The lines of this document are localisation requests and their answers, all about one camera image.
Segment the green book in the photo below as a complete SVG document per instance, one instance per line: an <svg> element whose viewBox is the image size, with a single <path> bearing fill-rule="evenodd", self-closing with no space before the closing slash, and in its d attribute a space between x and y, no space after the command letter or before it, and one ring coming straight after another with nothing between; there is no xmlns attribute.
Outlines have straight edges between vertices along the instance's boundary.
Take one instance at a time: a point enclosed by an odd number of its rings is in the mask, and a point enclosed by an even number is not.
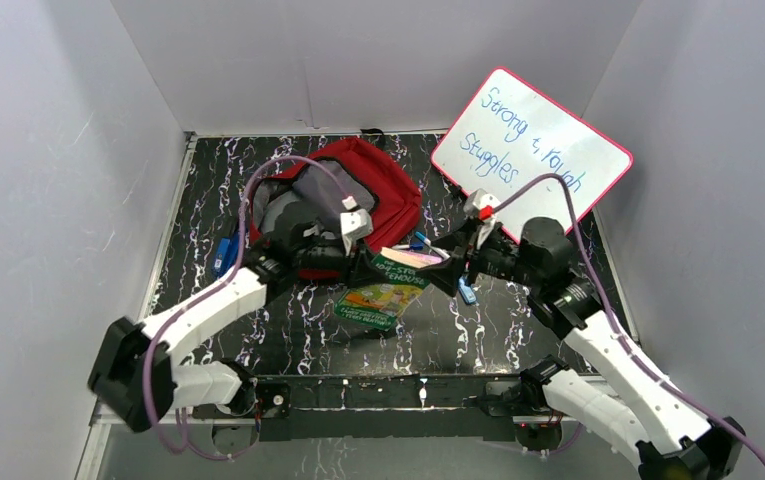
<svg viewBox="0 0 765 480"><path fill-rule="evenodd" d="M430 284L417 271L442 260L437 254L385 247L372 261L384 279L349 289L335 303L333 313L367 327L389 330Z"/></svg>

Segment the blue-capped white marker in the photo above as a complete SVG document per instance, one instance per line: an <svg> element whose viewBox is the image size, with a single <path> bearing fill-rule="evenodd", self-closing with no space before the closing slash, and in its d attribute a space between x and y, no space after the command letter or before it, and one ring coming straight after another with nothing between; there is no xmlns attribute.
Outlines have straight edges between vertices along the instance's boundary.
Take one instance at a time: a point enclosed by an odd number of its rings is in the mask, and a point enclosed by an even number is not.
<svg viewBox="0 0 765 480"><path fill-rule="evenodd" d="M446 250L435 246L425 234L419 231L414 233L413 240L408 243L394 245L392 246L392 249L409 252L424 252L425 254L432 252L444 260L450 257L450 254Z"/></svg>

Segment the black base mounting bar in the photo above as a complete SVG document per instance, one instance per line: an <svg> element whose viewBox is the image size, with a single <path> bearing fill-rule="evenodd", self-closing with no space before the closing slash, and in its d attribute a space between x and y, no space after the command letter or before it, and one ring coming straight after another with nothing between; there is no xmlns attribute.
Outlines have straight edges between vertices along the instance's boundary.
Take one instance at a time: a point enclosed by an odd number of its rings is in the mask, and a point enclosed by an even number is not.
<svg viewBox="0 0 765 480"><path fill-rule="evenodd" d="M518 376L272 376L256 389L266 441L318 438L515 439L539 410Z"/></svg>

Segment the red backpack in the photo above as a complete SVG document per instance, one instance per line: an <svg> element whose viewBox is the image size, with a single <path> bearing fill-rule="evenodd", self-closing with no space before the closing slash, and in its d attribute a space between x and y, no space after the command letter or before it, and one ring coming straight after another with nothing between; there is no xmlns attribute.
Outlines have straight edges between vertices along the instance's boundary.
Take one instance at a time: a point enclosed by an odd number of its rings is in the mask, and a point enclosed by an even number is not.
<svg viewBox="0 0 765 480"><path fill-rule="evenodd" d="M338 140L308 157L288 155L279 161L286 165L280 173L253 183L245 219L248 239L254 244L279 227L315 223L319 243L301 260L303 280L335 281L346 275L340 214L347 196L370 215L372 231L363 242L374 253L417 226L420 189L387 153L364 139Z"/></svg>

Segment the pink-framed whiteboard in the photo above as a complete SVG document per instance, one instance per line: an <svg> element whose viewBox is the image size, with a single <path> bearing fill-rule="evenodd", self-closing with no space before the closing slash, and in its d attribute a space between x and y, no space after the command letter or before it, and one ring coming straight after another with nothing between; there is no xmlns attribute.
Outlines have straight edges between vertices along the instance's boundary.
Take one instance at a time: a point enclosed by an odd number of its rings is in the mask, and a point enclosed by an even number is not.
<svg viewBox="0 0 765 480"><path fill-rule="evenodd" d="M570 228L634 163L623 146L503 67L486 77L431 161L464 194L482 189L499 201L539 175L561 176L574 209L557 181L538 183L496 215L513 240L534 217Z"/></svg>

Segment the small blue stapler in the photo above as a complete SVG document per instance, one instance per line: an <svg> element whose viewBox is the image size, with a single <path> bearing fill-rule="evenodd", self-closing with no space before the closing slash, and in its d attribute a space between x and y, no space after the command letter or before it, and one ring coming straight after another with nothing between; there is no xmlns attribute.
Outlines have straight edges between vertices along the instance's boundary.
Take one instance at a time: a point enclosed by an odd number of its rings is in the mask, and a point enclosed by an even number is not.
<svg viewBox="0 0 765 480"><path fill-rule="evenodd" d="M475 291L464 277L458 280L458 292L466 305L475 305L478 302Z"/></svg>

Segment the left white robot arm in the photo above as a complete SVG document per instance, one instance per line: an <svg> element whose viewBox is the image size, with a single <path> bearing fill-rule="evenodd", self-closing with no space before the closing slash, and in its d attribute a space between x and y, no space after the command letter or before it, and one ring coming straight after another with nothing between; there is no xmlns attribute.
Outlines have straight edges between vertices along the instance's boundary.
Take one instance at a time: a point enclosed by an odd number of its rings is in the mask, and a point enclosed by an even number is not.
<svg viewBox="0 0 765 480"><path fill-rule="evenodd" d="M325 237L318 220L285 213L207 288L160 314L114 321L88 388L135 433L176 409L221 405L233 416L255 411L258 380L248 369L231 360L183 360L206 339L292 289L305 270L332 271L348 286L381 282L384 275L364 241L373 231L371 215L353 198L344 203L348 209L339 215L337 238Z"/></svg>

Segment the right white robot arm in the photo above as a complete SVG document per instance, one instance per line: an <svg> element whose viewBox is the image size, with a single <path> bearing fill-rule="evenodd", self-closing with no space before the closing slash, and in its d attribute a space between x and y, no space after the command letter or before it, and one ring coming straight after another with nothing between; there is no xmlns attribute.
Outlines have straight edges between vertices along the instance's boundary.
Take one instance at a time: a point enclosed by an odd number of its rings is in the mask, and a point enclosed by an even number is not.
<svg viewBox="0 0 765 480"><path fill-rule="evenodd" d="M575 270L576 248L558 221L529 220L514 243L499 227L471 218L431 244L449 256L420 269L421 277L448 294L462 279L479 275L526 286L534 317L591 363L615 393L609 396L549 357L524 370L514 389L529 411L570 414L642 479L723 479L733 472L743 446L741 426L690 406L610 320L594 283Z"/></svg>

